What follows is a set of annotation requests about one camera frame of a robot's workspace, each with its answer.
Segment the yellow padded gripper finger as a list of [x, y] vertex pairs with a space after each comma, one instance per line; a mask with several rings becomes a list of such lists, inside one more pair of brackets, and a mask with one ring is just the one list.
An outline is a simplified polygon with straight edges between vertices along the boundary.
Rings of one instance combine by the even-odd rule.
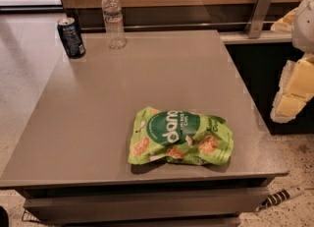
[[282, 18], [274, 22], [271, 25], [271, 31], [291, 33], [292, 23], [293, 23], [293, 19], [296, 14], [296, 11], [297, 9], [294, 8], [293, 10], [285, 14]]
[[270, 117], [276, 123], [287, 123], [314, 97], [314, 55], [305, 53], [296, 62], [287, 60], [279, 88]]

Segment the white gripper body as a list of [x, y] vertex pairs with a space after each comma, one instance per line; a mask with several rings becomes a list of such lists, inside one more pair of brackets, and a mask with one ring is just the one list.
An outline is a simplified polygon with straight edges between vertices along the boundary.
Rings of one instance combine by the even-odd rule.
[[292, 23], [292, 45], [304, 53], [314, 53], [314, 0], [302, 0]]

